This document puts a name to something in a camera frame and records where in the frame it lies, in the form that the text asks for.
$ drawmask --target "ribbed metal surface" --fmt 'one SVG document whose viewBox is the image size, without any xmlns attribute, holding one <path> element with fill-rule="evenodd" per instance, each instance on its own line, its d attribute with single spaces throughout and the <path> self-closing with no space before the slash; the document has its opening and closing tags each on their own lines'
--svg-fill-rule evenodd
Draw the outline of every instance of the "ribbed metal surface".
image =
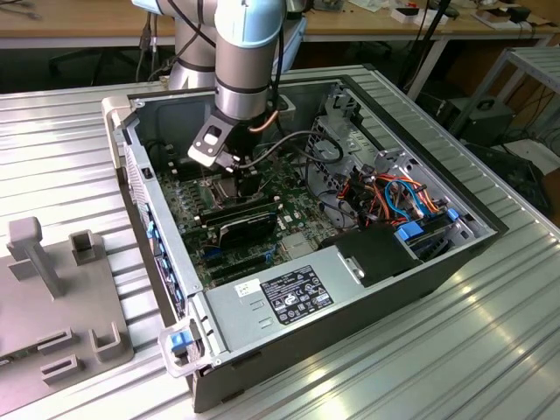
<svg viewBox="0 0 560 420">
<path fill-rule="evenodd" d="M 507 58 L 548 88 L 560 92 L 560 48 L 513 48 Z"/>
<path fill-rule="evenodd" d="M 195 416 L 186 383 L 165 373 L 154 346 L 161 320 L 104 146 L 98 101 L 117 93 L 11 95 L 0 101 L 0 223 L 35 214 L 47 220 L 46 242 L 85 227 L 101 232 L 137 353 L 8 418 L 560 417 L 558 230 L 378 73 L 351 66 L 286 79 L 341 70 L 507 223 L 506 236 L 432 295 Z M 71 115 L 60 112 L 64 103 Z M 364 116 L 382 144 L 394 143 Z"/>
</svg>

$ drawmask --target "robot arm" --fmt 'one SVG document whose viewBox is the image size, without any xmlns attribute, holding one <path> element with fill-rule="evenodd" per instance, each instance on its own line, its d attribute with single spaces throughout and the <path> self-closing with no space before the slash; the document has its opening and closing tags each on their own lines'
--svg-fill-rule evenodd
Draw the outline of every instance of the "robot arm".
<svg viewBox="0 0 560 420">
<path fill-rule="evenodd" d="M 176 80 L 184 79 L 196 82 L 194 86 L 189 81 L 189 88 L 215 86 L 215 110 L 192 142 L 188 155 L 204 166 L 219 165 L 232 171 L 240 157 L 250 155 L 256 143 L 254 138 L 248 138 L 256 137 L 249 128 L 262 122 L 266 110 L 285 0 L 155 1 L 133 3 L 176 17 L 177 53 L 195 34 L 183 18 L 215 40 L 214 48 L 207 39 L 195 38 L 187 49 L 188 59 L 179 57 L 177 68 L 171 71 L 170 86 L 177 88 L 173 86 L 178 84 Z"/>
</svg>

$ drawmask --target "table leg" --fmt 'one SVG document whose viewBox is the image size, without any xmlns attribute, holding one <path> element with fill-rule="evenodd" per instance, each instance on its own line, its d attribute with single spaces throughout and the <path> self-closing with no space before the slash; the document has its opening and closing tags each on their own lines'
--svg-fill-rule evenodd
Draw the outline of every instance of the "table leg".
<svg viewBox="0 0 560 420">
<path fill-rule="evenodd" d="M 426 60 L 416 73 L 414 80 L 412 81 L 412 86 L 410 86 L 410 90 L 407 93 L 407 96 L 412 100 L 415 101 L 420 95 L 420 91 L 424 87 L 424 83 L 430 77 L 431 71 L 434 69 L 434 66 L 439 60 L 441 53 L 444 51 L 445 46 L 447 45 L 447 38 L 441 38 L 438 41 L 434 42 L 434 45 L 431 46 L 430 52 L 428 52 L 428 56 Z"/>
<path fill-rule="evenodd" d="M 550 42 L 551 38 L 552 38 L 551 36 L 546 38 L 541 38 L 536 42 L 535 46 L 546 46 Z M 497 98 L 500 101 L 506 103 L 506 100 L 509 99 L 509 96 L 511 95 L 512 91 L 517 86 L 517 84 L 521 81 L 524 74 L 525 72 L 523 72 L 520 69 L 517 69 L 514 75 L 511 76 L 511 78 L 507 81 L 507 83 L 498 93 Z"/>
</svg>

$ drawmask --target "warning label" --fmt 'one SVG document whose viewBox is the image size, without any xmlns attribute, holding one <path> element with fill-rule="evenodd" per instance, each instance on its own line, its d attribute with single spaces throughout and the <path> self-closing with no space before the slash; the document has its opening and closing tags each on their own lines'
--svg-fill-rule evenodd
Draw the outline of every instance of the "warning label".
<svg viewBox="0 0 560 420">
<path fill-rule="evenodd" d="M 263 282 L 261 289 L 285 326 L 333 303 L 311 265 Z"/>
</svg>

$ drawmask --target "electronic device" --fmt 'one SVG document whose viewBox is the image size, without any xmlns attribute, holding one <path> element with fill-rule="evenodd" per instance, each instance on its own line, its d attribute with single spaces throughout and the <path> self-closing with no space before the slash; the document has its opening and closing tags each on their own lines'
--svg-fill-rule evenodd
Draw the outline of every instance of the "electronic device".
<svg viewBox="0 0 560 420">
<path fill-rule="evenodd" d="M 509 13 L 509 20 L 519 24 L 520 22 L 525 22 L 529 15 L 531 14 L 531 9 L 527 7 L 508 7 L 507 13 Z"/>
<path fill-rule="evenodd" d="M 188 152 L 213 89 L 104 101 L 164 314 L 158 342 L 195 412 L 430 294 L 507 231 L 349 77 L 290 80 L 279 94 L 295 109 L 282 129 L 305 134 L 280 147 L 271 124 L 233 173 Z M 384 150 L 364 115 L 397 146 Z"/>
<path fill-rule="evenodd" d="M 446 100 L 437 111 L 437 122 L 448 130 L 469 101 L 469 98 Z M 481 146 L 494 146 L 514 117 L 514 111 L 506 104 L 495 97 L 485 96 L 458 131 L 457 138 Z"/>
</svg>

